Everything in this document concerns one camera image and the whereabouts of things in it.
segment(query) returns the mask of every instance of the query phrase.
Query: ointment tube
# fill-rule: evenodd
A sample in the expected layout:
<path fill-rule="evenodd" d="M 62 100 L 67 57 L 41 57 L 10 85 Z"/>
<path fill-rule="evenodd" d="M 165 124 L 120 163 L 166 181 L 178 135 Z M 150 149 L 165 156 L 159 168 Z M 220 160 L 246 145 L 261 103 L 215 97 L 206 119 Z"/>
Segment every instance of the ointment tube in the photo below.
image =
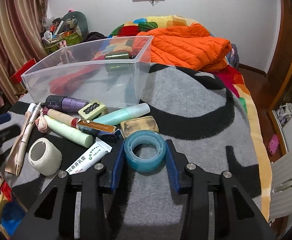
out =
<path fill-rule="evenodd" d="M 109 153 L 111 149 L 111 146 L 97 137 L 96 142 L 69 166 L 66 171 L 69 174 L 84 172 L 97 163 L 106 153 Z"/>
<path fill-rule="evenodd" d="M 48 127 L 52 129 L 54 132 L 64 136 L 68 140 L 73 141 L 83 147 L 89 148 L 94 142 L 93 136 L 81 132 L 75 128 L 72 128 L 62 122 L 59 122 L 48 115 L 44 115 L 44 118 L 47 121 Z"/>

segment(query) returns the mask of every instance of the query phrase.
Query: clear plastic bin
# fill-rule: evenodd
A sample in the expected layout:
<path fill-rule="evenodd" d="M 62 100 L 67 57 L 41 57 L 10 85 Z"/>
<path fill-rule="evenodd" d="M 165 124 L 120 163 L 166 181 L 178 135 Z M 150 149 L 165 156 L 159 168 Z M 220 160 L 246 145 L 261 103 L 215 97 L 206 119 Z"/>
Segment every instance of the clear plastic bin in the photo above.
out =
<path fill-rule="evenodd" d="M 33 100 L 49 95 L 92 101 L 123 108 L 139 103 L 150 69 L 152 36 L 121 37 L 64 47 L 23 75 Z M 105 54 L 127 51 L 133 59 L 107 59 Z"/>

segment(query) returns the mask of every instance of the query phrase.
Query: striped curtain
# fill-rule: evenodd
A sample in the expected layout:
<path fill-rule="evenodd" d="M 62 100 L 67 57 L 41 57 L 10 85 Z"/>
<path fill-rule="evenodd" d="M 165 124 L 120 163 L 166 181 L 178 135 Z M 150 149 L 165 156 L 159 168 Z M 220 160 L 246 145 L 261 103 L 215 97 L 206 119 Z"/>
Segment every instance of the striped curtain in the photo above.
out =
<path fill-rule="evenodd" d="M 47 0 L 0 0 L 0 90 L 10 103 L 18 98 L 11 77 L 28 60 L 47 56 L 41 42 L 41 25 Z"/>

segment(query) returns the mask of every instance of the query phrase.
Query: floor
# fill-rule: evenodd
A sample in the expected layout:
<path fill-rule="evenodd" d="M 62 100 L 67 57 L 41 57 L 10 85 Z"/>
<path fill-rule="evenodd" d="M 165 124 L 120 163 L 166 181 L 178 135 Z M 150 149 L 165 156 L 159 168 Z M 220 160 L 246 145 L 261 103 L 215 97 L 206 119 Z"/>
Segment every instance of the floor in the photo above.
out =
<path fill-rule="evenodd" d="M 272 90 L 271 84 L 262 74 L 241 68 L 239 69 L 239 72 L 243 75 L 245 85 L 251 93 L 252 99 L 256 105 L 262 138 L 267 149 L 268 142 L 275 133 L 274 126 L 269 118 L 267 110 L 270 103 L 275 98 L 276 92 Z M 273 156 L 268 153 L 268 157 L 271 162 L 278 160 L 281 156 L 282 154 L 279 150 L 277 150 Z M 286 224 L 287 217 L 275 220 L 271 228 L 276 236 L 280 235 L 280 233 L 285 229 Z"/>

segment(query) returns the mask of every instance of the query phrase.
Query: soap bar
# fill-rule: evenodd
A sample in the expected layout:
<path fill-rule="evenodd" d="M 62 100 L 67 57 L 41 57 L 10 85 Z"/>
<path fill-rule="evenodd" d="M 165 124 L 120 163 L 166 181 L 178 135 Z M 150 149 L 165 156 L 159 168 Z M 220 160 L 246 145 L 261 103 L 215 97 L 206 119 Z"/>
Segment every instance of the soap bar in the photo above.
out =
<path fill-rule="evenodd" d="M 159 133 L 157 123 L 152 116 L 145 116 L 123 121 L 120 123 L 120 127 L 123 131 L 124 139 L 130 136 L 133 132 L 139 130 L 150 130 Z"/>

